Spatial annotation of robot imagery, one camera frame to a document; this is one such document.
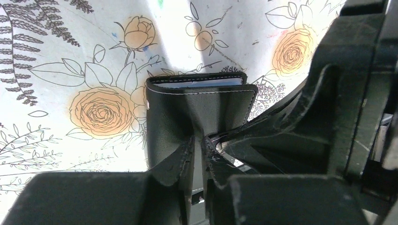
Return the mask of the black leather card holder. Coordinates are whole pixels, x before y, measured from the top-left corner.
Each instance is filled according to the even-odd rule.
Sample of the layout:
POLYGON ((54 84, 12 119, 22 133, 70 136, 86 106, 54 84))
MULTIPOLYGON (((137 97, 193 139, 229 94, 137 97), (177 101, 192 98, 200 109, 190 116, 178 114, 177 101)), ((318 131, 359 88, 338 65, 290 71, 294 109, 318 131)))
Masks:
POLYGON ((147 154, 156 166, 186 139, 244 125, 258 87, 243 72, 163 75, 146 81, 147 154))

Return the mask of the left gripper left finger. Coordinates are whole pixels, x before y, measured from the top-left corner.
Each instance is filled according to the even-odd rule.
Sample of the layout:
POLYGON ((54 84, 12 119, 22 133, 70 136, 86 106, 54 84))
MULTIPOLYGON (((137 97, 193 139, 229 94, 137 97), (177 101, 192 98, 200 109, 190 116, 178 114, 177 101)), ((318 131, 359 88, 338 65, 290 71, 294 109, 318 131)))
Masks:
POLYGON ((187 225, 195 138, 146 172, 47 172, 35 176, 5 225, 187 225))

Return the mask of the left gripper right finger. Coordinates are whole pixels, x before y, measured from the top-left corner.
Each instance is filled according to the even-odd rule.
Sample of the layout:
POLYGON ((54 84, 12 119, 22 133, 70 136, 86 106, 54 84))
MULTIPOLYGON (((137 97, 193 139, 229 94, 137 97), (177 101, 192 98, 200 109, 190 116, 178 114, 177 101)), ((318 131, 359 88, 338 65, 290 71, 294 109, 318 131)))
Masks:
POLYGON ((366 225, 351 189, 324 175, 245 174, 209 138, 201 144, 212 225, 366 225))

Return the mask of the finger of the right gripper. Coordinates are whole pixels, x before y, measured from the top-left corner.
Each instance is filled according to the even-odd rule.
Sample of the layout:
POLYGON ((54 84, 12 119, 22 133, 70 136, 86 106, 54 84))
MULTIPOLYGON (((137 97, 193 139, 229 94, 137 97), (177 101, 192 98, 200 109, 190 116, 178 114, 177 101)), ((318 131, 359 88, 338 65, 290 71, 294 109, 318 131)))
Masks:
POLYGON ((398 3, 349 0, 308 77, 212 142, 260 173, 327 174, 382 199, 398 194, 398 3))

